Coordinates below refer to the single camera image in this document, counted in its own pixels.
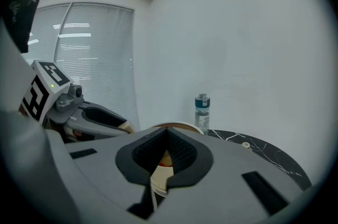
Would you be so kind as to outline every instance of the water bottle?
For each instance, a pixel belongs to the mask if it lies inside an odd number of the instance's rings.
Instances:
[[[205,135],[209,132],[209,107],[210,98],[206,94],[199,94],[195,98],[195,126],[203,131]]]

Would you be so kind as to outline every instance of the black marble table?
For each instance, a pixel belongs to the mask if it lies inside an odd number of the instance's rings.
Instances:
[[[301,166],[287,153],[270,143],[248,135],[222,130],[210,129],[209,136],[238,144],[247,142],[250,144],[250,149],[254,153],[289,175],[298,184],[301,190],[304,191],[312,186]]]

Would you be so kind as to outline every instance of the plastic bottle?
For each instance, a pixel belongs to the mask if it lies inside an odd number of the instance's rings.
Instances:
[[[206,94],[199,94],[195,98],[195,126],[203,131],[205,135],[209,132],[209,107],[210,98]]]

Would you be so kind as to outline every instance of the window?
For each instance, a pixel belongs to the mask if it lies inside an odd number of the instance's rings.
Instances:
[[[85,100],[122,115],[139,129],[132,69],[133,10],[72,3],[66,13],[68,6],[36,12],[30,41],[36,34],[38,42],[29,45],[24,58],[28,63],[55,58],[60,69],[82,86]]]

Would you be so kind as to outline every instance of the window blinds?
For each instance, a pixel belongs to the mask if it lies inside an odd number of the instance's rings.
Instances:
[[[60,31],[56,63],[82,86],[85,100],[124,116],[139,129],[132,29],[132,10],[73,3]]]
[[[31,65],[35,59],[53,61],[58,30],[53,25],[60,24],[69,4],[46,7],[37,10],[28,42],[28,53],[22,54]]]

